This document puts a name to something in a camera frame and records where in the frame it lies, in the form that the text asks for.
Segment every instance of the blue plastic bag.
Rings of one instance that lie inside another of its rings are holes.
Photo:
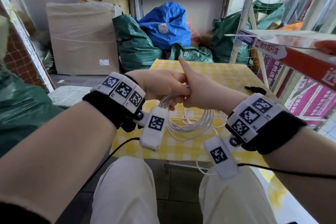
[[[161,50],[170,51],[175,43],[190,46],[191,33],[186,23],[186,11],[178,3],[166,2],[155,7],[138,23],[154,46]]]

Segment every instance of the coiled white cable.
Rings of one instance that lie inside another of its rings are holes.
[[[175,98],[177,96],[179,96],[179,93],[175,93],[172,92],[166,96],[163,97],[163,99],[161,100],[159,107],[161,108],[168,108],[169,104],[168,101],[172,98]],[[214,119],[214,116],[224,116],[226,117],[226,115],[224,113],[222,113],[223,115],[218,115],[215,114],[214,110],[204,110],[202,117],[199,120],[196,119],[189,119],[187,117],[187,108],[184,110],[184,115],[182,118],[180,117],[170,117],[169,122],[167,124],[167,130],[170,133],[170,135],[172,137],[174,137],[177,141],[189,141],[192,139],[195,139],[197,137],[200,137],[205,131],[207,131],[209,128],[213,128],[216,132],[216,134],[218,135],[217,131],[215,128],[221,128],[225,125],[222,124],[221,126],[212,126],[212,122]],[[172,120],[173,119],[182,119],[183,123],[186,124],[185,126],[179,126],[176,123],[174,123]],[[191,132],[195,132],[195,131],[199,131],[199,133],[194,136],[194,137],[187,137],[185,135],[182,135],[181,133],[191,133]],[[183,139],[179,139],[177,138],[173,133],[178,134],[179,136],[183,137]]]

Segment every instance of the white cable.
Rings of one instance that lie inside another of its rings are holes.
[[[203,172],[202,169],[200,168],[200,166],[198,165],[198,157],[200,156],[201,152],[204,151],[204,149],[202,149],[198,154],[197,154],[197,157],[196,157],[196,166],[198,168],[198,170],[204,174],[204,175],[217,175],[217,174],[208,174],[206,172]]]
[[[177,96],[179,96],[179,93],[170,93],[166,96],[163,97],[163,99],[161,100],[159,107],[161,108],[168,108],[169,104],[168,101],[172,98],[175,98]],[[188,141],[188,140],[192,140],[195,139],[199,136],[201,136],[205,131],[207,131],[209,128],[213,128],[216,132],[216,134],[218,135],[218,132],[216,131],[215,128],[221,128],[223,126],[225,126],[225,123],[220,125],[220,126],[213,126],[212,122],[214,119],[214,116],[222,116],[222,117],[227,117],[224,113],[221,112],[221,114],[215,114],[214,110],[204,110],[202,117],[199,120],[196,119],[189,119],[187,116],[187,108],[184,110],[184,115],[182,118],[180,117],[170,117],[168,124],[167,124],[167,130],[170,133],[170,135],[172,137],[174,137],[177,141]],[[181,119],[182,122],[184,124],[186,124],[185,126],[179,126],[176,123],[174,123],[172,120],[173,119]],[[195,131],[199,131],[199,133],[194,136],[194,137],[186,137],[184,135],[182,135],[181,133],[191,133],[191,132],[195,132]],[[175,135],[173,133],[176,133],[178,135],[180,135],[181,137],[183,137],[184,139],[179,139],[177,137],[175,137]]]

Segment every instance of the hand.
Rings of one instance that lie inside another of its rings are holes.
[[[136,80],[139,86],[146,92],[146,100],[161,100],[169,93],[180,93],[181,96],[168,102],[171,111],[175,110],[175,105],[183,103],[184,96],[191,94],[191,90],[182,84],[187,82],[187,77],[184,73],[171,70],[134,70],[126,74]]]
[[[220,110],[229,115],[237,105],[248,97],[242,92],[215,82],[204,74],[196,73],[181,56],[178,60],[191,89],[191,95],[183,102],[184,107]]]

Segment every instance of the shelf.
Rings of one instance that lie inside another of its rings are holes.
[[[246,35],[238,38],[252,48],[336,91],[336,56],[313,47],[314,39],[336,40],[336,35],[301,30],[241,30],[239,35]]]

